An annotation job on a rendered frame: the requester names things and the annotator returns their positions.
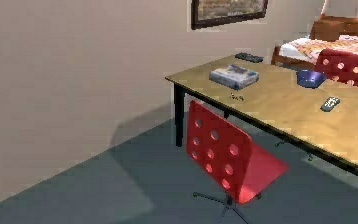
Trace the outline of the blue bowl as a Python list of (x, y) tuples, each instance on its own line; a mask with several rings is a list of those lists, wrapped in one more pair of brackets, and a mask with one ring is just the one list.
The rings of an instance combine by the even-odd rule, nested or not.
[(296, 78), (299, 86), (315, 89), (326, 80), (326, 75), (313, 70), (299, 70), (296, 72)]

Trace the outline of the wooden bed with patterned cover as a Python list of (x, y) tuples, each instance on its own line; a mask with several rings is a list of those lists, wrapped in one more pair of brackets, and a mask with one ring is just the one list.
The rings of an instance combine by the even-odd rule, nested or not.
[(313, 68), (326, 48), (358, 54), (358, 18), (322, 16), (308, 37), (277, 45), (271, 64)]

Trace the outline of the grey remote control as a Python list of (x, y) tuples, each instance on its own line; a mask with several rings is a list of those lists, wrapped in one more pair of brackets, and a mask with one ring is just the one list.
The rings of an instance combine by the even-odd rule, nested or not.
[(326, 101), (321, 105), (320, 109), (323, 112), (331, 112), (338, 104), (340, 99), (337, 97), (328, 97)]

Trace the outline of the blue grey book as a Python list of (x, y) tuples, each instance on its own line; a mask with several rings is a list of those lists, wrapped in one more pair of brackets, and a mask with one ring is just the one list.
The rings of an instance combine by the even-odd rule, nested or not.
[(209, 72), (209, 79), (233, 90), (241, 90), (259, 80), (259, 73), (234, 64)]

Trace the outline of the wooden table with black legs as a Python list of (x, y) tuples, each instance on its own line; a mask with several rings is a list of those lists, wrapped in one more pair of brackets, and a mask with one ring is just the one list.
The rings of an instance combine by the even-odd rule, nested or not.
[[(236, 64), (259, 73), (259, 81), (234, 91), (209, 79), (209, 72)], [(297, 85), (293, 70), (221, 58), (166, 77), (174, 84), (176, 144), (183, 138), (184, 96), (191, 95), (229, 115), (358, 176), (358, 87), (325, 81), (316, 89)], [(328, 97), (340, 103), (320, 107)]]

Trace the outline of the red perforated swivel chair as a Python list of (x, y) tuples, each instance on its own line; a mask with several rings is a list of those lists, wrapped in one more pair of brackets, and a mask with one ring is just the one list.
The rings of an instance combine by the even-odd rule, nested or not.
[(326, 48), (320, 52), (314, 70), (328, 79), (337, 77), (338, 82), (353, 81), (358, 87), (358, 54)]
[(288, 170), (288, 165), (253, 142), (249, 134), (202, 104), (191, 101), (187, 154), (221, 187), (219, 202), (245, 224), (237, 208), (254, 198)]

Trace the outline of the dark framed wall picture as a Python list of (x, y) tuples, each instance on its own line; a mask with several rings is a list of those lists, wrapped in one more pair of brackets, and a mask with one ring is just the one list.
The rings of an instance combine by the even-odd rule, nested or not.
[(192, 0), (191, 29), (264, 18), (268, 0)]

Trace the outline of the black remote control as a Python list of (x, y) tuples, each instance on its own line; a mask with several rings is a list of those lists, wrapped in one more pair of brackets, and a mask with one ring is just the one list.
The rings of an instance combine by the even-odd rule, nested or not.
[(263, 57), (260, 57), (260, 56), (255, 56), (255, 55), (252, 55), (252, 54), (249, 54), (249, 53), (237, 53), (235, 55), (235, 58), (237, 59), (240, 59), (240, 60), (245, 60), (245, 61), (249, 61), (249, 62), (252, 62), (252, 63), (261, 63), (263, 62)]

